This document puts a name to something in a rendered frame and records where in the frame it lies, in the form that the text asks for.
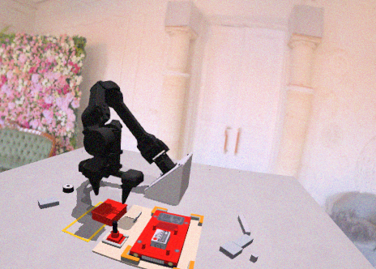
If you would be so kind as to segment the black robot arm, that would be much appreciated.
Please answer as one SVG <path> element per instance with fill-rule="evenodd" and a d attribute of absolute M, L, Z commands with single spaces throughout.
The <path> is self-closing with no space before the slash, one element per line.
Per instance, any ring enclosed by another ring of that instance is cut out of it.
<path fill-rule="evenodd" d="M 101 156 L 101 154 L 109 149 L 121 148 L 122 124 L 119 120 L 112 120 L 105 124 L 111 119 L 109 108 L 116 111 L 128 130 L 137 139 L 137 148 L 143 158 L 149 164 L 155 162 L 163 173 L 161 176 L 165 175 L 177 163 L 174 164 L 166 154 L 169 148 L 153 134 L 149 134 L 142 128 L 136 117 L 125 105 L 120 90 L 118 84 L 111 80 L 98 81 L 90 89 L 88 107 L 83 111 L 81 120 L 85 151 L 94 157 L 83 165 L 85 177 L 93 181 L 101 181 L 103 177 L 108 179 L 113 172 L 110 155 Z M 161 153 L 162 151 L 164 152 Z M 159 154 L 160 156 L 153 160 Z"/>

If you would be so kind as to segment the small black tyre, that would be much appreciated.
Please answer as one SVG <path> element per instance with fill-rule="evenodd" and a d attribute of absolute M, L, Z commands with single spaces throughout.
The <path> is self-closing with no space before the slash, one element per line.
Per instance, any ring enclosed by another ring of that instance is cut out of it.
<path fill-rule="evenodd" d="M 65 193 L 72 193 L 74 191 L 74 186 L 72 184 L 66 183 L 62 188 Z"/>

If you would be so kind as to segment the red car hood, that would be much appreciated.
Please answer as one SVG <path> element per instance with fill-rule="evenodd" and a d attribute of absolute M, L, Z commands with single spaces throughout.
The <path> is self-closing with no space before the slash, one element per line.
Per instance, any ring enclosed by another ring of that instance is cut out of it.
<path fill-rule="evenodd" d="M 113 226 L 112 223 L 114 220 L 120 220 L 127 213 L 127 206 L 128 204 L 107 199 L 91 211 L 92 218 L 102 224 Z"/>

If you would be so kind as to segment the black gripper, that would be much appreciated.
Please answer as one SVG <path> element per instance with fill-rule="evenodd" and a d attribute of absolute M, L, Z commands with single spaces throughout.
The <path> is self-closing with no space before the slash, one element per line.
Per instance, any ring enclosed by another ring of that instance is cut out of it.
<path fill-rule="evenodd" d="M 129 169 L 125 172 L 120 171 L 122 168 L 122 164 L 120 161 L 120 154 L 123 154 L 123 150 L 121 148 L 118 149 L 109 149 L 105 153 L 101 154 L 101 156 L 105 156 L 105 154 L 110 155 L 110 158 L 113 163 L 113 172 L 112 176 L 121 178 L 122 184 L 120 187 L 122 188 L 122 204 L 124 204 L 129 196 L 129 193 L 132 190 L 132 187 L 137 187 L 138 184 L 141 184 L 143 182 L 143 173 L 139 170 L 133 170 Z M 89 158 L 91 159 L 91 158 Z M 89 159 L 82 160 L 79 162 L 79 172 L 81 172 L 84 175 L 83 171 L 83 165 L 89 161 Z M 88 178 L 89 179 L 89 178 Z M 94 191 L 95 196 L 99 194 L 100 189 L 100 181 L 93 181 L 92 179 L 89 179 L 92 189 Z"/>

